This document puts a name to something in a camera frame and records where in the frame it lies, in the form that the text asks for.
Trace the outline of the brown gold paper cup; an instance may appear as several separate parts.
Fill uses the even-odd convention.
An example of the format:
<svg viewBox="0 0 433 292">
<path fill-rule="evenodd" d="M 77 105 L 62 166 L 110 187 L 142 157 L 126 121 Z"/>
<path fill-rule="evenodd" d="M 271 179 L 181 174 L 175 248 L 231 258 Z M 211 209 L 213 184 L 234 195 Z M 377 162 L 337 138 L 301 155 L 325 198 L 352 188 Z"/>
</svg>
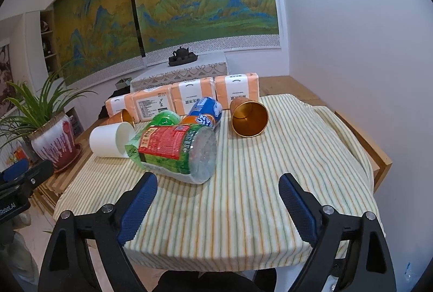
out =
<svg viewBox="0 0 433 292">
<path fill-rule="evenodd" d="M 269 121 L 266 107 L 246 97 L 236 97 L 230 104 L 230 111 L 232 129 L 243 138 L 260 135 Z"/>
</svg>

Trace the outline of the white paper cup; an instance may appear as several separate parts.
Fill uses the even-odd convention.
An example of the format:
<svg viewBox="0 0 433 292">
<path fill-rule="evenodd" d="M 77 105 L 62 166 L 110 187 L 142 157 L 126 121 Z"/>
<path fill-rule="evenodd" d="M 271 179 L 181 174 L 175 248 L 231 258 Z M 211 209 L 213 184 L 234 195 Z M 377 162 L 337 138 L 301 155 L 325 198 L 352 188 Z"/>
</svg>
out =
<svg viewBox="0 0 433 292">
<path fill-rule="evenodd" d="M 134 128 L 127 122 L 99 126 L 90 133 L 90 149 L 97 157 L 127 158 L 125 146 L 134 135 Z"/>
</svg>

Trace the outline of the small brown paper cup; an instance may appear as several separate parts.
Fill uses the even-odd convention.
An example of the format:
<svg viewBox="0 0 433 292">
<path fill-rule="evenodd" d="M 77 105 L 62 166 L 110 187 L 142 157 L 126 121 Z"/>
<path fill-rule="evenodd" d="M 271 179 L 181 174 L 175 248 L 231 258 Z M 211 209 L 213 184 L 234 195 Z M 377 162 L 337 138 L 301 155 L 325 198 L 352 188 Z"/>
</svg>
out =
<svg viewBox="0 0 433 292">
<path fill-rule="evenodd" d="M 127 122 L 131 126 L 135 125 L 134 118 L 126 109 L 122 109 L 120 112 L 117 112 L 113 116 L 110 116 L 103 124 L 109 125 L 109 124 L 118 124 L 122 122 Z"/>
</svg>

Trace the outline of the red white ceramic pot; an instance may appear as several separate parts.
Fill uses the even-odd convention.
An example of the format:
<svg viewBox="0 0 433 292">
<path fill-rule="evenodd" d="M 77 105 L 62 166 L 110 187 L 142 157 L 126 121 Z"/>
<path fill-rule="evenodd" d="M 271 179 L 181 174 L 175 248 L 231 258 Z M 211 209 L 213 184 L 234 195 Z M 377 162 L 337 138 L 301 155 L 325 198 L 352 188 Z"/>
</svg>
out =
<svg viewBox="0 0 433 292">
<path fill-rule="evenodd" d="M 61 112 L 29 135 L 35 153 L 56 170 L 70 165 L 79 154 L 70 118 Z"/>
</svg>

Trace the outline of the green potted plant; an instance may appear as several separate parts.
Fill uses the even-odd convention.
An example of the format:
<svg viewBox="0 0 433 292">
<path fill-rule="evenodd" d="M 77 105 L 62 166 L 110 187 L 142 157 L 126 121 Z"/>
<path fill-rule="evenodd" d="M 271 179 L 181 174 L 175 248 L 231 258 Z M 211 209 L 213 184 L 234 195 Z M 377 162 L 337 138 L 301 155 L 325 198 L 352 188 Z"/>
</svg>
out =
<svg viewBox="0 0 433 292">
<path fill-rule="evenodd" d="M 29 138 L 33 132 L 42 129 L 50 120 L 64 112 L 73 100 L 93 92 L 90 89 L 67 87 L 65 80 L 55 85 L 62 71 L 59 69 L 49 73 L 37 94 L 24 82 L 7 83 L 14 89 L 15 95 L 6 100 L 16 107 L 18 114 L 1 117 L 1 138 L 4 140 L 1 147 L 19 138 Z"/>
</svg>

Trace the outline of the striped green yellow tablecloth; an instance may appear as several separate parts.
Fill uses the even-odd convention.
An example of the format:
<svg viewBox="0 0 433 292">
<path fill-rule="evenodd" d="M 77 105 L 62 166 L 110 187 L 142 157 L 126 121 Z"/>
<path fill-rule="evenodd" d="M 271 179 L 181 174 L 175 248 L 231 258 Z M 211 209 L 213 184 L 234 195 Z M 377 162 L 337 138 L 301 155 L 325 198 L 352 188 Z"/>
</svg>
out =
<svg viewBox="0 0 433 292">
<path fill-rule="evenodd" d="M 134 240 L 125 245 L 150 268 L 243 271 L 295 265 L 310 246 L 278 192 L 291 173 L 338 212 L 377 212 L 373 169 L 349 128 L 324 106 L 290 94 L 261 99 L 269 113 L 257 137 L 240 138 L 224 111 L 216 128 L 216 170 L 201 185 L 160 175 L 158 191 Z"/>
</svg>

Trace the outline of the orange tissue pack far left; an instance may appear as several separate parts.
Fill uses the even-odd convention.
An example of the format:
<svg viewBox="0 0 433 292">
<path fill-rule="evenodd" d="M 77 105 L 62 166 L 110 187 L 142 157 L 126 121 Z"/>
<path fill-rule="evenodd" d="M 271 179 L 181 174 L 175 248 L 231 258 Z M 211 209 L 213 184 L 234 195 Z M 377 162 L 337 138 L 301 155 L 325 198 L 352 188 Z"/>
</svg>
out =
<svg viewBox="0 0 433 292">
<path fill-rule="evenodd" d="M 117 97 L 112 97 L 105 102 L 105 106 L 109 117 L 119 113 L 122 110 L 127 110 L 129 115 L 136 118 L 134 107 L 133 94 L 124 94 Z"/>
</svg>

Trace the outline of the orange tissue pack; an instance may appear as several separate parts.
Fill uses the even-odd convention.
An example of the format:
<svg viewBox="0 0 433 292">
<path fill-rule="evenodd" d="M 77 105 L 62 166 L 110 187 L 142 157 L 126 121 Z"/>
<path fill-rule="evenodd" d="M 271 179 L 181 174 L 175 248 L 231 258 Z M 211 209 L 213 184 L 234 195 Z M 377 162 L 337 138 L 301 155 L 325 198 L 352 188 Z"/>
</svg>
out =
<svg viewBox="0 0 433 292">
<path fill-rule="evenodd" d="M 214 79 L 205 77 L 176 82 L 171 85 L 171 96 L 178 115 L 187 115 L 193 105 L 203 97 L 216 99 Z"/>
<path fill-rule="evenodd" d="M 259 77 L 256 73 L 217 76 L 214 83 L 216 98 L 223 110 L 228 110 L 236 97 L 259 100 Z"/>
<path fill-rule="evenodd" d="M 105 102 L 105 106 L 109 117 L 119 113 L 122 110 L 127 110 L 129 115 L 136 118 L 134 107 L 133 94 L 124 94 L 117 97 L 112 97 Z"/>
</svg>

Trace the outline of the orange tissue pack barcode label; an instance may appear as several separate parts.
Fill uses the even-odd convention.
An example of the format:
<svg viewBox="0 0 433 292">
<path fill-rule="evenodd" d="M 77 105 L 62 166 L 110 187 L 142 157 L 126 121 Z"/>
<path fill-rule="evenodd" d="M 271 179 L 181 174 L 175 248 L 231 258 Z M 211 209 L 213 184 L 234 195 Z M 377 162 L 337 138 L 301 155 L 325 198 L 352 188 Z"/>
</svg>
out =
<svg viewBox="0 0 433 292">
<path fill-rule="evenodd" d="M 140 121 L 149 121 L 164 110 L 175 111 L 170 85 L 136 91 L 132 101 Z"/>
</svg>

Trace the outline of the clear bottle red green label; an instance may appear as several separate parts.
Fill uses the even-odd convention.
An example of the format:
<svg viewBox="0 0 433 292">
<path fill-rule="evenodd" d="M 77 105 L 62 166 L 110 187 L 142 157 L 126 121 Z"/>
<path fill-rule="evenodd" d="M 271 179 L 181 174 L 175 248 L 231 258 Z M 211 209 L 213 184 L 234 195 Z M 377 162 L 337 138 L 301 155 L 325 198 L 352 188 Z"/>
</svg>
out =
<svg viewBox="0 0 433 292">
<path fill-rule="evenodd" d="M 200 124 L 152 125 L 125 145 L 130 160 L 155 174 L 189 184 L 204 184 L 217 160 L 214 130 Z"/>
</svg>

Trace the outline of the green plastic bottle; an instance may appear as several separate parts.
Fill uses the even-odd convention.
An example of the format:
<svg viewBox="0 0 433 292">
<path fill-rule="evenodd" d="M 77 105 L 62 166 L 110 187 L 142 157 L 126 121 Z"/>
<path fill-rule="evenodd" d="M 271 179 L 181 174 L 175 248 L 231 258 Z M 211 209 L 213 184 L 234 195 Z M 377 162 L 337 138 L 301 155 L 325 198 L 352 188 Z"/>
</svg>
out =
<svg viewBox="0 0 433 292">
<path fill-rule="evenodd" d="M 172 110 L 163 110 L 155 115 L 147 124 L 146 129 L 154 126 L 174 126 L 181 122 L 181 117 Z"/>
</svg>

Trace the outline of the orange tissue pack centre right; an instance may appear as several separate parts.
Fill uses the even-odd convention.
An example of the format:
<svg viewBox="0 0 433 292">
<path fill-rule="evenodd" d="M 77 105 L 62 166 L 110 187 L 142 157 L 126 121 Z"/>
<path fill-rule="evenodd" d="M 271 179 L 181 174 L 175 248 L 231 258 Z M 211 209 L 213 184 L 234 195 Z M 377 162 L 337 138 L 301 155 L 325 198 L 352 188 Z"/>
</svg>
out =
<svg viewBox="0 0 433 292">
<path fill-rule="evenodd" d="M 178 115 L 187 115 L 193 105 L 203 97 L 216 99 L 214 79 L 205 77 L 176 82 L 171 85 L 171 96 Z"/>
</svg>

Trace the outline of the blue orange soda bottle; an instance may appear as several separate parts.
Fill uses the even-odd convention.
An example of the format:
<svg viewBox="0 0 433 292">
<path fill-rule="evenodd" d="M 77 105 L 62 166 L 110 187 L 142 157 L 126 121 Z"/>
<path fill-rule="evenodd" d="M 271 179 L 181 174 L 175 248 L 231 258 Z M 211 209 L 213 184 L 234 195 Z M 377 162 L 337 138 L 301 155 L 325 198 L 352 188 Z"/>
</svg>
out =
<svg viewBox="0 0 433 292">
<path fill-rule="evenodd" d="M 196 102 L 181 124 L 199 124 L 215 129 L 222 117 L 222 105 L 215 99 L 203 97 Z"/>
</svg>

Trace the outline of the orange tissue pack far right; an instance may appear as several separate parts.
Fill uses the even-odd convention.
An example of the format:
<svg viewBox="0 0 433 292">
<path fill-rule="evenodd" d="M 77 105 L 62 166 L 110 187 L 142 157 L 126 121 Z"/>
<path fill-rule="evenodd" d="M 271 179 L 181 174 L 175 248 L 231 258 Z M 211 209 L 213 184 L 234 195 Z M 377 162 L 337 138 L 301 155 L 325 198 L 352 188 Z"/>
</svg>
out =
<svg viewBox="0 0 433 292">
<path fill-rule="evenodd" d="M 259 77 L 256 73 L 217 76 L 214 83 L 216 98 L 223 110 L 228 110 L 236 97 L 259 100 Z"/>
</svg>

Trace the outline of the black teapot set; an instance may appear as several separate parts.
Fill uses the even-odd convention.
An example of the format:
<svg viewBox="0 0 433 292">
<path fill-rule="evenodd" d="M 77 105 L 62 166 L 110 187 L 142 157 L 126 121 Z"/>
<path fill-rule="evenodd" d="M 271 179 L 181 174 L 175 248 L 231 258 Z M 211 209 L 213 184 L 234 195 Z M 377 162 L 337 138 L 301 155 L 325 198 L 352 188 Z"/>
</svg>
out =
<svg viewBox="0 0 433 292">
<path fill-rule="evenodd" d="M 194 52 L 190 52 L 189 48 L 179 47 L 177 50 L 172 52 L 169 57 L 169 66 L 177 67 L 184 64 L 189 64 L 198 60 L 198 55 Z"/>
</svg>

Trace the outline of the wooden wall shelf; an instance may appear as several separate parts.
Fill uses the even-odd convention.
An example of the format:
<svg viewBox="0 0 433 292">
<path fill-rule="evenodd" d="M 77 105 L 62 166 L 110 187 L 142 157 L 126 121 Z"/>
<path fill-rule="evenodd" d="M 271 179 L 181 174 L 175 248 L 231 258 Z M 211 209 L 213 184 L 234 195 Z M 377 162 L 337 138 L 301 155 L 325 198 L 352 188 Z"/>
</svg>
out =
<svg viewBox="0 0 433 292">
<path fill-rule="evenodd" d="M 54 11 L 45 10 L 40 12 L 40 34 L 42 52 L 48 73 L 60 68 L 60 60 L 57 52 L 56 37 L 54 33 Z"/>
</svg>

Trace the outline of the green landscape wall painting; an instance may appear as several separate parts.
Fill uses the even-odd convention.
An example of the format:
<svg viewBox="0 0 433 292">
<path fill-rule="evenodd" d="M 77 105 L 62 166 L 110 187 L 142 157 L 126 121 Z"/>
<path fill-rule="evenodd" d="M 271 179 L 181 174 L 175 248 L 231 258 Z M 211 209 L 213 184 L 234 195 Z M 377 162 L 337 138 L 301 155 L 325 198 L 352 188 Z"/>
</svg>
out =
<svg viewBox="0 0 433 292">
<path fill-rule="evenodd" d="M 278 47 L 275 0 L 55 0 L 67 83 L 91 85 L 193 52 Z"/>
</svg>

